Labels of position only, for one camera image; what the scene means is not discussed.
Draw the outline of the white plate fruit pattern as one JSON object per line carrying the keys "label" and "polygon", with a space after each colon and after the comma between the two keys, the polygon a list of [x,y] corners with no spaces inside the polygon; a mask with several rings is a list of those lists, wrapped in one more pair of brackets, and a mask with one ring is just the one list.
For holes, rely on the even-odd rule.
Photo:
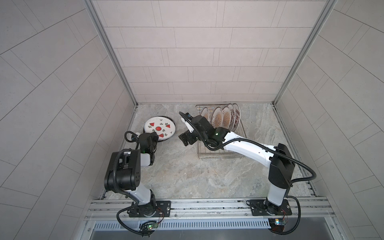
{"label": "white plate fruit pattern", "polygon": [[166,116],[157,116],[148,119],[144,125],[145,133],[152,132],[175,132],[176,133],[176,125],[175,122]]}

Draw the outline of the white black radial stripe plate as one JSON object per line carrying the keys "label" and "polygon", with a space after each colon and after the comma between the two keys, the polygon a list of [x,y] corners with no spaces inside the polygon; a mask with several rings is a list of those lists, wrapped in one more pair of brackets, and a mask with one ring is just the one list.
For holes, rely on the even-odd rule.
{"label": "white black radial stripe plate", "polygon": [[166,140],[169,140],[171,137],[174,136],[175,132],[157,132],[158,136],[159,136],[159,140],[158,142],[163,142],[163,141],[166,141]]}

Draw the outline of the white red rim plate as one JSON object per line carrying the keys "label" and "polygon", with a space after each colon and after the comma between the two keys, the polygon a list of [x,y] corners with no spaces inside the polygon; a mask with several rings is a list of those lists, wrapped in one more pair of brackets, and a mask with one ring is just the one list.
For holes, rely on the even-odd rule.
{"label": "white red rim plate", "polygon": [[230,125],[229,125],[229,130],[233,131],[234,123],[235,123],[235,117],[236,117],[234,105],[229,103],[227,105],[227,107],[230,109],[230,112],[231,112],[231,121],[230,121]]}

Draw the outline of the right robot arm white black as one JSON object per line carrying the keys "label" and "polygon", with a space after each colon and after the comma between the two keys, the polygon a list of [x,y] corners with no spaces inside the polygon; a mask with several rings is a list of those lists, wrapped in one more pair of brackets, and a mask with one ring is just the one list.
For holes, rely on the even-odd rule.
{"label": "right robot arm white black", "polygon": [[189,113],[179,112],[182,122],[188,130],[179,135],[185,146],[201,141],[210,151],[227,150],[244,155],[269,168],[271,183],[263,210],[270,215],[282,211],[284,198],[292,184],[314,180],[317,174],[309,166],[292,158],[284,144],[267,146],[243,138],[222,127],[214,128],[203,116],[192,117]]}

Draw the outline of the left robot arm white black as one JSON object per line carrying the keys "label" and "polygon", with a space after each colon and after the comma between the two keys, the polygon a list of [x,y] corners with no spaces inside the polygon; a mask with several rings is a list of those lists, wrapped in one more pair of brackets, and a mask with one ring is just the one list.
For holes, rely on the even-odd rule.
{"label": "left robot arm white black", "polygon": [[157,133],[135,134],[125,132],[134,149],[113,152],[104,178],[105,190],[124,195],[134,201],[130,217],[151,217],[157,210],[156,197],[152,190],[141,185],[141,168],[153,165],[159,136]]}

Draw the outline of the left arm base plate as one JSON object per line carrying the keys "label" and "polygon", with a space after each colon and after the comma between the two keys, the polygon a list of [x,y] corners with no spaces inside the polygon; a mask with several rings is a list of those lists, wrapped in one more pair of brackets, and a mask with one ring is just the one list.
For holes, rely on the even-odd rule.
{"label": "left arm base plate", "polygon": [[134,207],[127,211],[130,218],[162,218],[169,217],[171,211],[171,201],[156,201]]}

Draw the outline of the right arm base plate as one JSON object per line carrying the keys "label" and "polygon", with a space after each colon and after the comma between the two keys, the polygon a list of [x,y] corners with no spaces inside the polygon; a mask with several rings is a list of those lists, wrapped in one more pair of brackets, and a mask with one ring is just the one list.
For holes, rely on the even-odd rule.
{"label": "right arm base plate", "polygon": [[246,204],[251,208],[253,216],[291,216],[292,210],[287,199],[280,206],[263,200],[247,200]]}

